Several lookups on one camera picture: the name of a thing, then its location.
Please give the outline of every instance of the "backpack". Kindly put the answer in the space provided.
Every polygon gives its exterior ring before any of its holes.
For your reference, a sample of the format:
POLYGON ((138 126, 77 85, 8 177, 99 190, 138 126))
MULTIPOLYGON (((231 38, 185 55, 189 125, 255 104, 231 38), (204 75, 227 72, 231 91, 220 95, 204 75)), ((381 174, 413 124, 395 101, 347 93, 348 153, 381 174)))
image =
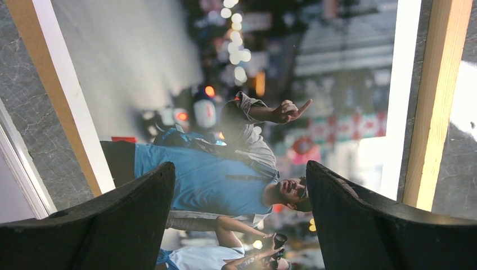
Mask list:
POLYGON ((251 159, 246 155, 236 153, 235 149, 232 149, 227 145, 218 145, 215 137, 207 135, 203 136, 202 134, 195 132, 185 133, 182 127, 178 125, 175 125, 175 128, 170 128, 162 135, 157 136, 153 144, 160 146, 184 147, 207 152, 224 159, 240 161, 258 172, 264 181, 269 181, 271 178, 278 179, 280 177, 280 173, 270 166, 251 159))

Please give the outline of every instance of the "hair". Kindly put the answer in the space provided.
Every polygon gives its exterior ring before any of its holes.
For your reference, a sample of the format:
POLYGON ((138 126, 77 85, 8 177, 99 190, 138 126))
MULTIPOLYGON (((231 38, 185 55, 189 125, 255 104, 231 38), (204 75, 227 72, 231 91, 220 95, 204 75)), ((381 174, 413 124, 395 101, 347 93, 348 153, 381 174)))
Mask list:
MULTIPOLYGON (((302 176, 299 178, 300 179, 300 185, 307 186, 307 178, 305 176, 302 176)), ((296 211, 300 212, 311 212, 312 211, 312 204, 310 202, 310 197, 302 202, 297 202, 295 204, 296 206, 296 211)))

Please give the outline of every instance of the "pointing finger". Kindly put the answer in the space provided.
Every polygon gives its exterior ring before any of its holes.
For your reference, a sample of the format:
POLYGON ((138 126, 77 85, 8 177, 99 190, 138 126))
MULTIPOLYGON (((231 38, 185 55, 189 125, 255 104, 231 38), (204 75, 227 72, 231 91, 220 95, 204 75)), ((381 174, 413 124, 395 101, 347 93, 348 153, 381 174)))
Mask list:
POLYGON ((303 112, 305 112, 308 107, 310 107, 310 105, 312 104, 313 100, 312 99, 309 99, 307 101, 307 103, 305 103, 305 105, 303 105, 299 110, 298 110, 298 114, 301 115, 303 112))

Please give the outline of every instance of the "road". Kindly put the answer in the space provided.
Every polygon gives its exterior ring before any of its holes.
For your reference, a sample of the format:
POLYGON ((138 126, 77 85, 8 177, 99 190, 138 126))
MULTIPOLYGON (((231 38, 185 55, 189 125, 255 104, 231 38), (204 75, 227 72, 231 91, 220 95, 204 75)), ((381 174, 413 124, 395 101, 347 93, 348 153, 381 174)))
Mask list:
MULTIPOLYGON (((197 49, 177 0, 52 0, 89 112, 101 140, 142 134, 143 109, 200 83, 197 49)), ((179 248, 168 229, 163 248, 179 248)))

